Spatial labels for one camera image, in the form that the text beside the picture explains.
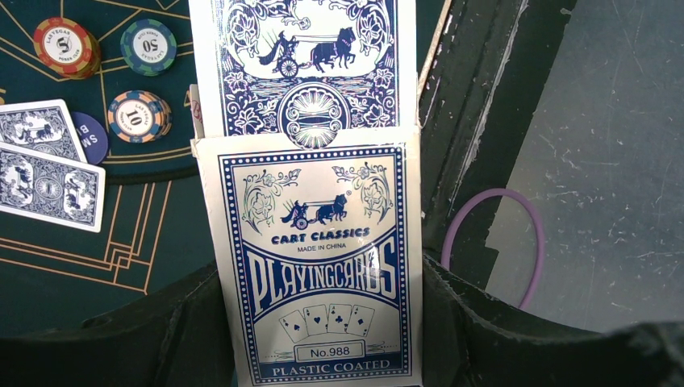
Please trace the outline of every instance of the green felt table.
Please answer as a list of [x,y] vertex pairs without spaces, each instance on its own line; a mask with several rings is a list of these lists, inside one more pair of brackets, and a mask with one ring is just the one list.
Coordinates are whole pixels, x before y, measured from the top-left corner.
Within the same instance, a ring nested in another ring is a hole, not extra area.
[[[419,68],[443,0],[417,3]],[[59,15],[100,40],[102,69],[95,76],[67,80],[36,58],[35,27]],[[179,45],[173,67],[158,77],[134,73],[121,57],[121,34],[139,19],[161,21]],[[106,125],[114,97],[143,89],[173,111],[171,132],[153,143],[128,144],[110,133],[99,234],[0,213],[0,336],[77,327],[213,260],[190,152],[187,90],[196,75],[187,0],[0,0],[0,26],[0,104],[62,98],[71,111]]]

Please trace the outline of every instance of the gray floor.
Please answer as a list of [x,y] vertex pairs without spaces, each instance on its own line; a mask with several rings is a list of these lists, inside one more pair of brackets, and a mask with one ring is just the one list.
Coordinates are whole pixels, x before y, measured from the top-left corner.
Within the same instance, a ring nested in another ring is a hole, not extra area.
[[[608,331],[684,318],[684,2],[579,0],[508,188],[544,217],[547,255],[529,308]],[[534,231],[504,200],[487,291],[510,303]]]

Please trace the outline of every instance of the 50 poker chip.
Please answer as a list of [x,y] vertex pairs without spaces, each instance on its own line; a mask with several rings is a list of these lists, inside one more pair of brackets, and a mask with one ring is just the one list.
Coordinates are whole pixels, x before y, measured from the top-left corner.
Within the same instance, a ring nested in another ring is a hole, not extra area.
[[154,77],[169,69],[176,59],[176,37],[153,19],[138,20],[121,35],[121,54],[136,73]]
[[73,20],[44,20],[33,34],[33,47],[40,61],[65,76],[78,76],[92,65],[93,40]]

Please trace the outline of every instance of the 5 poker chip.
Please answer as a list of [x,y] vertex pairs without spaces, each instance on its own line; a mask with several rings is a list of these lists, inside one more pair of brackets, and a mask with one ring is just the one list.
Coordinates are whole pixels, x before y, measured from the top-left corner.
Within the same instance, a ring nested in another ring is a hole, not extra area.
[[169,104],[143,90],[121,93],[109,106],[107,123],[120,139],[144,144],[169,133],[173,117]]
[[33,33],[33,48],[43,64],[63,77],[85,79],[102,61],[98,40],[67,18],[50,18]]
[[176,37],[163,23],[143,19],[132,23],[121,35],[121,54],[126,64],[147,77],[160,75],[176,59]]

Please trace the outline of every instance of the playing card box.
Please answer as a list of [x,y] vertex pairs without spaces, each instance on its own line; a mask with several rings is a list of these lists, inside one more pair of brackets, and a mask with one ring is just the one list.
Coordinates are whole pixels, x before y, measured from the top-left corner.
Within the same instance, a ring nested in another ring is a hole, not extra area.
[[421,384],[414,8],[190,1],[240,386]]
[[195,143],[241,386],[420,384],[417,129],[338,142]]

